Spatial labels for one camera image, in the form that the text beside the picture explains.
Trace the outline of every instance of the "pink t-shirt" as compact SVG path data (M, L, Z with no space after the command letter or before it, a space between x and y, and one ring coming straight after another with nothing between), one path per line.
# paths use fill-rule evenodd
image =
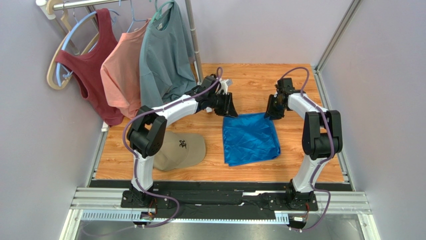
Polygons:
M141 107L139 56L149 20L140 29L123 33L100 68L108 105L132 119Z

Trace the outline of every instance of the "blue cloth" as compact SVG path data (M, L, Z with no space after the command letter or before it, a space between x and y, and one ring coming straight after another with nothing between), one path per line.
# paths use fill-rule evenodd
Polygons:
M230 167L272 160L281 154L274 123L265 113L223 118L223 151Z

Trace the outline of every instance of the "wooden hanger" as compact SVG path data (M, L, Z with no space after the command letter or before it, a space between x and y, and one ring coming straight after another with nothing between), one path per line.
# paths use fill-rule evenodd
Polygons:
M46 4L46 10L48 14L55 14L55 11L53 10L53 6L55 4L65 4L66 2L69 1L62 1L62 0L49 0ZM68 30L68 32L71 31L71 29L73 29L73 27L71 26L70 22L68 21L68 9L63 9L62 10L62 16L60 17L60 21L63 23L63 25L65 26L65 28Z
M119 15L115 10L111 10L109 9L109 11L114 12L115 14ZM64 48L64 44L66 42L66 40L70 37L70 34L73 34L77 28L81 25L84 25L85 23L87 23L87 21L91 20L92 18L96 17L96 12L92 12L89 15L85 16L81 21L79 21L73 28L72 30L65 36L65 38L62 40L62 42L60 43L59 47L57 48L56 52L53 55L53 58L50 62L49 68L47 70L47 84L49 84L49 86L55 90L61 90L64 89L65 86L68 84L68 82L70 81L71 76L66 77L64 80L62 80L60 82L61 86L59 86L57 83L58 81L60 81L60 79L56 79L56 83L54 83L54 76L56 76L57 72L56 72L56 66L57 66L57 62L55 61L58 53L60 52L60 50L62 48ZM99 32L96 33L96 35L92 38L92 40L89 42L89 44L84 48L84 50L81 52L80 55L86 54L88 53L92 47L98 42L99 39Z
M55 90L62 90L65 88L65 86L67 86L68 82L71 80L71 78L73 77L72 75L69 77L66 77L63 81L62 81L62 86L59 86L58 84L56 84L56 81L54 81L54 74L55 74L55 68L56 68L56 56L58 55L59 51L61 50L62 46L64 45L65 39L67 38L67 36L65 36L62 40L62 42L60 43L59 47L57 48L56 52L53 55L52 61L50 62L49 65L49 69L47 70L47 84L49 84L49 86ZM92 47L98 42L99 39L99 32L96 33L96 35L92 38L92 40L88 43L88 45L85 47L85 49L81 52L81 54L86 54L90 51L90 49L92 49Z

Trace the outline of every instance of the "embroidered logo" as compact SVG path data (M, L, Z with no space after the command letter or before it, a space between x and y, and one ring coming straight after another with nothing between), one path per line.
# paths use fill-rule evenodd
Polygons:
M187 143L185 142L185 140L179 140L179 147L183 148L185 147L185 149L187 148Z

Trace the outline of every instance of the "gray floor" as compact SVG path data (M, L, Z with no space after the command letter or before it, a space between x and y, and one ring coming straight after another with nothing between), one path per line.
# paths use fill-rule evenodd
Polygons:
M308 226L319 217L310 215ZM84 221L80 226L89 234L106 234L131 226L123 221ZM223 223L169 223L155 228L132 228L101 238L87 236L81 231L78 240L363 240L357 215L328 215L314 230L297 233L286 225L277 224L223 224Z

